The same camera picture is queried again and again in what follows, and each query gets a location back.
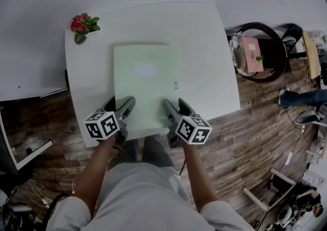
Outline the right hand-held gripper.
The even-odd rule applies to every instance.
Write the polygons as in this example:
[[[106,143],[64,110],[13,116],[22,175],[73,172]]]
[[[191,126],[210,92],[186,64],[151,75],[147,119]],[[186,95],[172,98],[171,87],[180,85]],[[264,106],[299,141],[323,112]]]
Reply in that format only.
[[[180,140],[188,145],[206,143],[213,128],[206,120],[197,117],[195,110],[185,100],[178,99],[179,110],[167,99],[162,104],[167,118],[174,123],[167,134],[171,148],[181,147]]]

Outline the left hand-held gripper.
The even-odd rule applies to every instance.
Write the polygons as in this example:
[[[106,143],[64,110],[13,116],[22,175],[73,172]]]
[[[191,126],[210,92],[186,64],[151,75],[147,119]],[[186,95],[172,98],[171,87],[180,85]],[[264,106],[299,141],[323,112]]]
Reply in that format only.
[[[127,138],[124,120],[131,114],[135,104],[135,97],[130,97],[116,110],[115,96],[112,96],[84,121],[89,136],[100,142],[115,135],[116,145],[124,146]]]

